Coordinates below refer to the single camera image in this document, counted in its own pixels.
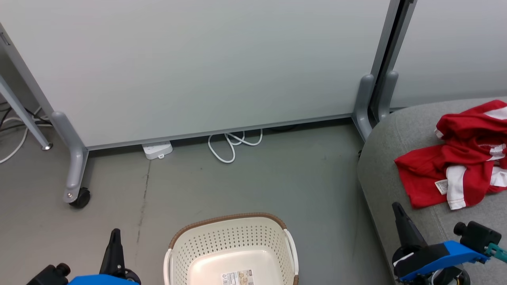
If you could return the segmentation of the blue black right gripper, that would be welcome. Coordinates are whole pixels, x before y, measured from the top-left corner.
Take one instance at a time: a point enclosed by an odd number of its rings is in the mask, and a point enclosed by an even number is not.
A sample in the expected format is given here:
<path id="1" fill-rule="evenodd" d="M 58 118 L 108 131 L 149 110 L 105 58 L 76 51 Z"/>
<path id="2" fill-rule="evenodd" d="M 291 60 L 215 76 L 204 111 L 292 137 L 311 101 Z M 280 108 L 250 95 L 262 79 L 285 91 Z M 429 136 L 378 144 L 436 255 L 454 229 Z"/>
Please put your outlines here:
<path id="1" fill-rule="evenodd" d="M 399 202 L 393 202 L 400 248 L 393 255 L 393 271 L 402 283 L 428 278 L 438 270 L 463 263 L 486 263 L 489 257 L 456 241 L 428 245 Z"/>

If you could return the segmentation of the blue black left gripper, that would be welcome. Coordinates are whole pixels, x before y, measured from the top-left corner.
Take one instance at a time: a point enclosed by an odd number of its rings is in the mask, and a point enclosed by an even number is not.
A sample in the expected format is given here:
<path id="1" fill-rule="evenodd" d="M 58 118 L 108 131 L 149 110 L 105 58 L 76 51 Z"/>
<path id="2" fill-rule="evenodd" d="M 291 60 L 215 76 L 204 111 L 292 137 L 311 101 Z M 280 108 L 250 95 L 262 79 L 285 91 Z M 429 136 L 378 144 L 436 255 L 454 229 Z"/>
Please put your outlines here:
<path id="1" fill-rule="evenodd" d="M 141 285 L 134 271 L 122 268 L 120 229 L 111 232 L 99 274 L 76 276 L 67 285 Z"/>

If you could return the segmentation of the red and white clothing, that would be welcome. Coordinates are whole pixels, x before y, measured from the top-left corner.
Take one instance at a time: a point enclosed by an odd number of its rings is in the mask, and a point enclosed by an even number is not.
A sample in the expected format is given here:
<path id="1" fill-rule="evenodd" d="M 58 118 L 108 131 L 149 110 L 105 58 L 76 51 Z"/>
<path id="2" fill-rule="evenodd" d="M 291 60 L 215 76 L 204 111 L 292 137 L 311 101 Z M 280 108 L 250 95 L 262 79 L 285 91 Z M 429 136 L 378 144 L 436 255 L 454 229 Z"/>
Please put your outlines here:
<path id="1" fill-rule="evenodd" d="M 413 208 L 446 202 L 458 210 L 507 190 L 506 102 L 493 100 L 443 115 L 435 134 L 442 144 L 395 159 Z"/>

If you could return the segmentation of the cream perforated laundry basket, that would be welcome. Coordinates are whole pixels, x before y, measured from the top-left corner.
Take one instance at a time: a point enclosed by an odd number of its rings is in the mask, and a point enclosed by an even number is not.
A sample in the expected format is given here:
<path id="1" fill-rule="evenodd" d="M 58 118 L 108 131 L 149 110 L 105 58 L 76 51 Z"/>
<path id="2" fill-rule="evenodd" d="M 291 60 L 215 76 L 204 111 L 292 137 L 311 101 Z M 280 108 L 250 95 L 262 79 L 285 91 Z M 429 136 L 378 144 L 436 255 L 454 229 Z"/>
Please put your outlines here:
<path id="1" fill-rule="evenodd" d="M 298 285 L 299 260 L 286 224 L 269 213 L 195 222 L 172 238 L 164 285 L 222 285 L 221 275 L 252 270 L 255 285 Z"/>

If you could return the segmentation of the black caster wheel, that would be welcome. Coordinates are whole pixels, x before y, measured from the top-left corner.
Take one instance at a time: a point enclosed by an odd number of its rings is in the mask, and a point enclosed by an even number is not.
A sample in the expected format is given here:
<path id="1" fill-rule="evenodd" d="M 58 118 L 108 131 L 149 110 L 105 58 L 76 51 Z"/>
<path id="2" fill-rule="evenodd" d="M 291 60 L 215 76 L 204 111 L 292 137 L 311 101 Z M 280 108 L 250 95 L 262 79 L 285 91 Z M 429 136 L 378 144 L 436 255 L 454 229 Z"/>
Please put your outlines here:
<path id="1" fill-rule="evenodd" d="M 69 203 L 69 205 L 74 209 L 83 209 L 90 202 L 90 199 L 91 199 L 90 191 L 88 190 L 88 188 L 82 187 L 78 192 L 76 200 Z"/>

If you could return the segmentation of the grey partition foot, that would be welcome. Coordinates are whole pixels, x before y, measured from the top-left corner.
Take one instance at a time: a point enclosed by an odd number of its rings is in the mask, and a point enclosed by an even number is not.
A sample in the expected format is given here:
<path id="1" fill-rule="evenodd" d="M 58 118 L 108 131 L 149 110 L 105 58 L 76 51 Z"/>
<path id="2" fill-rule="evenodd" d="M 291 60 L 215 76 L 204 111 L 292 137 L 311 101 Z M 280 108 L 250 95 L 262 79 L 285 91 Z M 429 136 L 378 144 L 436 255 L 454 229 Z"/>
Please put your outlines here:
<path id="1" fill-rule="evenodd" d="M 384 83 L 379 93 L 377 107 L 378 121 L 382 121 L 382 119 L 386 118 L 391 113 L 391 99 L 398 81 L 398 76 L 399 74 L 396 70 L 389 71 L 385 76 Z"/>
<path id="2" fill-rule="evenodd" d="M 372 74 L 364 75 L 361 78 L 351 116 L 363 141 L 366 141 L 372 131 L 368 112 L 374 85 L 375 77 Z"/>
<path id="3" fill-rule="evenodd" d="M 52 112 L 51 122 L 69 150 L 69 169 L 63 200 L 69 204 L 76 200 L 81 186 L 89 155 L 76 130 L 63 112 Z"/>

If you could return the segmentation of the short white power strip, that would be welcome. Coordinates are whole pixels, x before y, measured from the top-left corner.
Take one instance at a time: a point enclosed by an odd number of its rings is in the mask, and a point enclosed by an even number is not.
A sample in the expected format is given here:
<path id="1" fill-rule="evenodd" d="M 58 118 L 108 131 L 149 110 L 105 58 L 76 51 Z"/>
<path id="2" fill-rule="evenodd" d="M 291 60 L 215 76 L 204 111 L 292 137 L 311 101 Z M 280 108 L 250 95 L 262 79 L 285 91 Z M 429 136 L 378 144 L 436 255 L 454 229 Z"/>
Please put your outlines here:
<path id="1" fill-rule="evenodd" d="M 146 158 L 149 160 L 164 159 L 173 151 L 173 146 L 170 141 L 163 141 L 154 144 L 142 144 L 141 146 Z"/>

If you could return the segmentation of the paper label sticker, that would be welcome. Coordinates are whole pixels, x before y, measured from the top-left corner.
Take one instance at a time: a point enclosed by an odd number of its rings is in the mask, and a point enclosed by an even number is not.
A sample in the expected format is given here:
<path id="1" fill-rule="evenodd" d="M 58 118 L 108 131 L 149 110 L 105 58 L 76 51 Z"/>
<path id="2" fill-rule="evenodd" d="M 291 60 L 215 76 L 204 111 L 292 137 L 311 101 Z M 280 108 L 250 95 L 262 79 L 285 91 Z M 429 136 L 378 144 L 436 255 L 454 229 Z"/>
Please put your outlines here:
<path id="1" fill-rule="evenodd" d="M 240 270 L 221 275 L 222 285 L 255 285 L 252 270 Z"/>

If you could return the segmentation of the narrow white partition panel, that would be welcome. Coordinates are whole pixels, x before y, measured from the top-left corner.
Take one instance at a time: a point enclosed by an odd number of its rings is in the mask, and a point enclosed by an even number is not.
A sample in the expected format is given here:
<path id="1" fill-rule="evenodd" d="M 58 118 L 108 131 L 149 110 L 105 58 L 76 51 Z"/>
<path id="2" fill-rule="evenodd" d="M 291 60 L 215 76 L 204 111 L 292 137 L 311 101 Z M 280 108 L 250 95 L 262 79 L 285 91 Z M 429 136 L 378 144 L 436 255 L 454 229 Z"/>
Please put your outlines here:
<path id="1" fill-rule="evenodd" d="M 417 0 L 391 108 L 507 96 L 507 0 Z"/>

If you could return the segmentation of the large white partition panel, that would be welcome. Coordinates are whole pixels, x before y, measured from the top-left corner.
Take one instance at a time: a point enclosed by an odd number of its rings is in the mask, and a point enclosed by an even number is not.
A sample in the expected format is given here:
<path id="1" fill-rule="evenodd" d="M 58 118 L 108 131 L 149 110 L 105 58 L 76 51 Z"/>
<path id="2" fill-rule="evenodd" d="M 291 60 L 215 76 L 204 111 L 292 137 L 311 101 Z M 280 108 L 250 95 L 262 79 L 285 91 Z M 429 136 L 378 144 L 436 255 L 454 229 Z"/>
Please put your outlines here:
<path id="1" fill-rule="evenodd" d="M 0 0 L 86 147 L 353 112 L 391 0 Z"/>

